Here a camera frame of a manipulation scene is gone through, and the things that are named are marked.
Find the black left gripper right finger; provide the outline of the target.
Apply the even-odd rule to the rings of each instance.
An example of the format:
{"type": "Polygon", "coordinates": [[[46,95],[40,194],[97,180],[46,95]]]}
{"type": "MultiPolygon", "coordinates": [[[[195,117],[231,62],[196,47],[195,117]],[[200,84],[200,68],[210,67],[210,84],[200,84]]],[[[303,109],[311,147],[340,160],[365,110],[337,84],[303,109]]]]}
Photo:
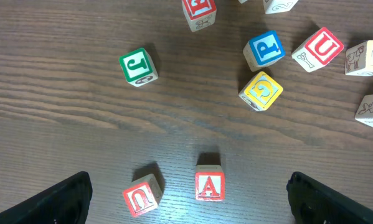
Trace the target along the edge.
{"type": "Polygon", "coordinates": [[[297,224],[373,224],[373,210],[302,172],[292,173],[286,190],[297,224]]]}

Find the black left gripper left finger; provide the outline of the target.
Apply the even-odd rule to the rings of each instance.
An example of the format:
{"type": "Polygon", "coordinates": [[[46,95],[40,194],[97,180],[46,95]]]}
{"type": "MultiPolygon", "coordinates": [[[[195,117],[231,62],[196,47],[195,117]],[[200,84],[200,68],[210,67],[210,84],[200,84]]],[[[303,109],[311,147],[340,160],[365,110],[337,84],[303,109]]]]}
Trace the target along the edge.
{"type": "Polygon", "coordinates": [[[93,189],[81,171],[0,213],[0,224],[85,224],[93,189]]]}

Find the yellow O block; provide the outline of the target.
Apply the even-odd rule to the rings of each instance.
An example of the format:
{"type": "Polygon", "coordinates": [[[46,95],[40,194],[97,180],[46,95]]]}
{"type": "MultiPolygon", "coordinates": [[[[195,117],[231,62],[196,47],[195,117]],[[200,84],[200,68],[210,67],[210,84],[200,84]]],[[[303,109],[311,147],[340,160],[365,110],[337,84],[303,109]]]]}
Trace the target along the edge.
{"type": "Polygon", "coordinates": [[[373,40],[368,40],[346,51],[345,74],[373,76],[373,40]]]}

